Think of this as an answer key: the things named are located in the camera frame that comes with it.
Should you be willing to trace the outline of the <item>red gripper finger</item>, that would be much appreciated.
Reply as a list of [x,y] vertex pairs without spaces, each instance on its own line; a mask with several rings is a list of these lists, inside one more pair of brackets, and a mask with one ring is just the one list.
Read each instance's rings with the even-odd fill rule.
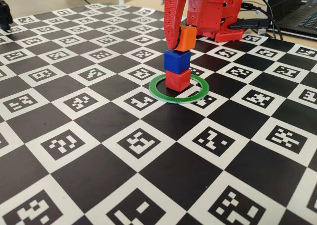
[[187,11],[187,24],[197,26],[198,21],[198,0],[189,0]]
[[186,0],[164,0],[164,32],[169,49],[177,46],[179,27]]

